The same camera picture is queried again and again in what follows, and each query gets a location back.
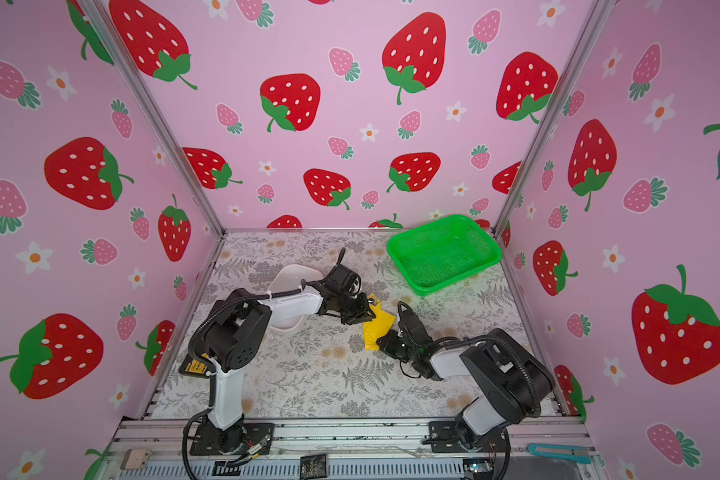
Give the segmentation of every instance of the green plastic basket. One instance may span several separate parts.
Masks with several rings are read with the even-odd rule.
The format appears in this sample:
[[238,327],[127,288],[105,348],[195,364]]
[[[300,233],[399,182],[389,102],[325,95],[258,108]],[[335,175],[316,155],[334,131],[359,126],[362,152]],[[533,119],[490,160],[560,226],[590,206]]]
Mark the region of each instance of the green plastic basket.
[[501,262],[501,248],[468,216],[451,215],[395,235],[387,252],[413,292],[442,290]]

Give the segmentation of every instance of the yellow cloth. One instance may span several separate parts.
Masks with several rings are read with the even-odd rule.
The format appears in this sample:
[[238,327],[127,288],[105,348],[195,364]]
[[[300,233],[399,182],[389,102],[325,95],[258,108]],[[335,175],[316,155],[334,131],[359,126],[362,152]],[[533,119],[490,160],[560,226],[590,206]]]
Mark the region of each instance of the yellow cloth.
[[362,324],[362,334],[365,339],[365,349],[378,350],[376,339],[387,334],[389,329],[392,328],[395,317],[393,314],[382,310],[382,302],[376,298],[376,295],[372,293],[368,298],[376,300],[376,304],[371,305],[371,310],[376,314],[376,318]]

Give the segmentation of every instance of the strawberry wallpaper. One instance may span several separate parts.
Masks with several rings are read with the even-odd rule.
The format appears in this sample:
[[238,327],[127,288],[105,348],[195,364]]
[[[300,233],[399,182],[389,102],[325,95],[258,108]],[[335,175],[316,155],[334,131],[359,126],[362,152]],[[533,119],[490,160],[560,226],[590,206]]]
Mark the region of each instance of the strawberry wallpaper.
[[204,230],[77,2],[0,2],[0,478],[91,478]]
[[108,5],[225,225],[283,228],[495,223],[590,4]]
[[720,0],[618,2],[502,238],[610,478],[720,478]]

